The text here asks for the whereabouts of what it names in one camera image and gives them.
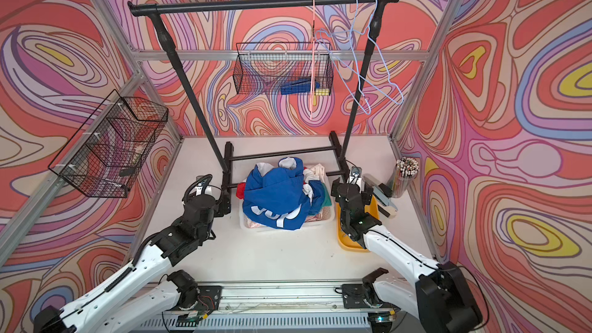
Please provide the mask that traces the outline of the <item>pink printed jacket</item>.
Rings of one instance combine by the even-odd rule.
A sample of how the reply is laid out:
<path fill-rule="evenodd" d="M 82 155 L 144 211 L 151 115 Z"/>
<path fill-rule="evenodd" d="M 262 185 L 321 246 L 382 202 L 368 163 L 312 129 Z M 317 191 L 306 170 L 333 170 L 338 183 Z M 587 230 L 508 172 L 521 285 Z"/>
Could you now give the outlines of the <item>pink printed jacket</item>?
<path fill-rule="evenodd" d="M 312 167 L 307 167 L 303 170 L 304 182 L 320 181 L 325 183 L 327 177 L 325 167 L 322 164 L 316 164 Z"/>

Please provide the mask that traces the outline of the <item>light blue hanger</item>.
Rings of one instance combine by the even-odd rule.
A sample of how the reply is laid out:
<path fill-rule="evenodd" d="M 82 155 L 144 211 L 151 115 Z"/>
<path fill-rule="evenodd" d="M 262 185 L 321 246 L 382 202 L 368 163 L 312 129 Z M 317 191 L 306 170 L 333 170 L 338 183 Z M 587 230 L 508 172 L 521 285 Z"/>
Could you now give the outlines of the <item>light blue hanger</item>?
<path fill-rule="evenodd" d="M 355 0 L 355 12 L 354 12 L 354 16 L 353 19 L 350 22 L 349 28 L 348 29 L 344 29 L 344 30 L 340 30 L 340 31 L 328 31 L 326 29 L 318 29 L 318 30 L 313 30 L 313 35 L 316 36 L 316 39 L 318 41 L 321 41 L 321 43 L 323 43 L 323 41 L 325 40 L 337 40 L 338 43 L 342 43 L 347 41 L 348 44 L 348 53 L 349 55 L 351 55 L 352 60 L 351 60 L 351 64 L 348 64 L 347 62 L 343 62 L 342 60 L 338 60 L 338 63 L 342 64 L 342 66 L 345 66 L 346 69 L 349 69 L 352 73 L 353 76 L 360 76 L 360 69 L 359 69 L 359 60 L 358 57 L 356 55 L 356 46 L 355 46 L 355 40 L 356 40 L 356 34 L 358 35 L 364 35 L 364 32 L 359 32 L 358 30 L 356 30 L 356 19 L 358 17 L 359 14 L 359 0 Z M 365 115 L 369 115 L 372 112 L 372 107 L 370 106 L 369 102 L 367 100 L 364 100 L 365 102 L 365 106 L 363 103 L 360 103 L 360 98 L 365 97 L 364 92 L 362 92 L 362 87 L 360 86 L 360 84 L 358 84 L 358 86 L 356 87 L 356 91 L 361 92 L 361 97 L 359 97 L 358 101 L 356 101 L 355 98 L 355 94 L 354 92 L 352 92 L 351 89 L 348 88 L 347 83 L 345 81 L 345 79 L 342 76 L 339 76 L 339 78 L 342 80 L 342 82 L 344 83 L 344 86 L 346 86 L 346 89 L 348 90 L 348 93 L 350 95 L 350 97 L 353 98 L 353 102 L 355 104 L 355 106 L 358 106 L 361 108 L 362 112 Z"/>

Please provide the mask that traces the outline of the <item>green jacket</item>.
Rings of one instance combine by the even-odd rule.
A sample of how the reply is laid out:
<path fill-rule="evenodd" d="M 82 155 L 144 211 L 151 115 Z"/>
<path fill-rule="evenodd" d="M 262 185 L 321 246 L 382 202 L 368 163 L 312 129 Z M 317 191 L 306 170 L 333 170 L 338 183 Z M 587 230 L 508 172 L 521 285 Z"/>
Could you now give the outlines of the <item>green jacket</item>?
<path fill-rule="evenodd" d="M 322 202 L 322 208 L 328 208 L 331 206 L 331 204 L 332 204 L 331 195 L 328 192 L 327 188 L 324 187 L 324 200 Z"/>

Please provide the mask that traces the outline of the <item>pink hanger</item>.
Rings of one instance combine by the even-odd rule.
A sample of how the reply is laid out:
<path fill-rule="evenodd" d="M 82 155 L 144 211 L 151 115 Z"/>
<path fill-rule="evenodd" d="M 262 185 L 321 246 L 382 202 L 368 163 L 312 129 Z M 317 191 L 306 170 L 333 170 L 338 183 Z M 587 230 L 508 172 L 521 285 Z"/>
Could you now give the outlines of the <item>pink hanger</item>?
<path fill-rule="evenodd" d="M 310 83 L 310 92 L 308 97 L 308 107 L 309 107 L 309 117 L 312 119 L 313 112 L 314 112 L 314 104 L 315 104 L 315 52 L 316 52 L 316 38 L 315 38 L 315 21 L 316 21 L 316 1 L 311 0 L 311 13 L 312 13 L 312 20 L 311 20 L 311 35 L 310 35 L 310 45 L 311 45 L 311 63 L 310 63 L 310 71 L 311 71 L 311 83 Z"/>

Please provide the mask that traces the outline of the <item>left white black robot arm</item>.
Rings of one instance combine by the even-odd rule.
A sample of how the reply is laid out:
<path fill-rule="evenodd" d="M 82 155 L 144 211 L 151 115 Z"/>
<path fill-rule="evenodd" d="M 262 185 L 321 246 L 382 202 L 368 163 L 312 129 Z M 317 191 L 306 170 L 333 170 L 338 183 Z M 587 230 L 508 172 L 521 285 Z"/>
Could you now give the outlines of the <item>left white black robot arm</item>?
<path fill-rule="evenodd" d="M 183 214 L 143 241 L 132 260 L 98 287 L 61 308 L 49 306 L 34 318 L 35 332 L 130 332 L 155 314 L 203 302 L 186 271 L 172 271 L 205 241 L 213 240 L 221 203 L 212 175 L 198 177 L 183 194 Z"/>

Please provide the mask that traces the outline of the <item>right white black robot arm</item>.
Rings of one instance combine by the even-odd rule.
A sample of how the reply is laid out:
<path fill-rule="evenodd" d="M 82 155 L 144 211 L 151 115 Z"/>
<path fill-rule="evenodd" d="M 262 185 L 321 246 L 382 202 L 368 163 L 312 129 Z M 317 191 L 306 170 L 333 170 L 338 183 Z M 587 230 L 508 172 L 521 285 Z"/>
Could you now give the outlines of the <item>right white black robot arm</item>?
<path fill-rule="evenodd" d="M 331 195 L 339 206 L 341 231 L 404 278 L 404 282 L 388 280 L 388 271 L 378 268 L 362 279 L 358 294 L 341 290 L 345 305 L 354 301 L 369 308 L 391 305 L 414 316 L 427 332 L 470 332 L 479 328 L 483 314 L 459 267 L 425 257 L 390 233 L 365 209 L 372 201 L 371 189 L 335 180 Z"/>

